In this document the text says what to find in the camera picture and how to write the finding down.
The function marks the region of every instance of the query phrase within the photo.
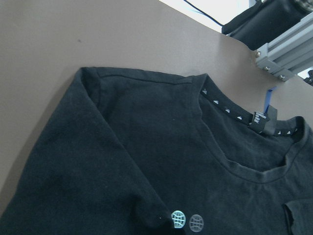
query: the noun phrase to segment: black cylindrical object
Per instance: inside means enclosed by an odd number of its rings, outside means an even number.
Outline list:
[[[252,16],[238,25],[232,32],[227,32],[229,27],[227,28],[226,24],[222,33],[225,34],[226,32],[230,37],[246,44],[251,50],[256,50],[309,14],[310,11],[305,10],[303,5],[300,5],[301,2],[297,0],[268,0],[262,3]]]

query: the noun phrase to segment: black fabric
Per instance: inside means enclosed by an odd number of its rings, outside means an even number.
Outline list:
[[[252,117],[207,74],[81,68],[0,234],[310,234],[313,133],[294,117],[258,134]]]

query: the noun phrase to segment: black cable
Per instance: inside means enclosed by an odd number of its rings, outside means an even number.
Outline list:
[[[202,14],[204,14],[206,17],[210,18],[211,20],[213,20],[215,23],[217,23],[219,26],[224,26],[224,24],[221,24],[220,22],[218,22],[216,19],[214,19],[213,17],[209,16],[208,14],[206,14],[205,12],[201,11],[199,8],[195,7],[193,4],[191,4],[190,2],[188,2],[187,0],[184,0],[186,3],[188,3],[189,5],[191,5],[193,8],[195,8],[196,10],[200,11]]]

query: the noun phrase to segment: blue strip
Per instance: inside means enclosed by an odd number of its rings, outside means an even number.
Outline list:
[[[268,112],[268,106],[269,106],[270,99],[271,99],[271,96],[272,96],[272,91],[275,91],[276,89],[277,89],[277,86],[268,89],[268,91],[266,92],[263,113],[267,113]]]

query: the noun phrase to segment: beige table surface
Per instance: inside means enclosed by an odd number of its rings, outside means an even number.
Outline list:
[[[208,73],[249,112],[267,89],[279,119],[313,126],[313,87],[258,69],[253,52],[158,0],[0,0],[0,214],[74,73],[85,66]]]

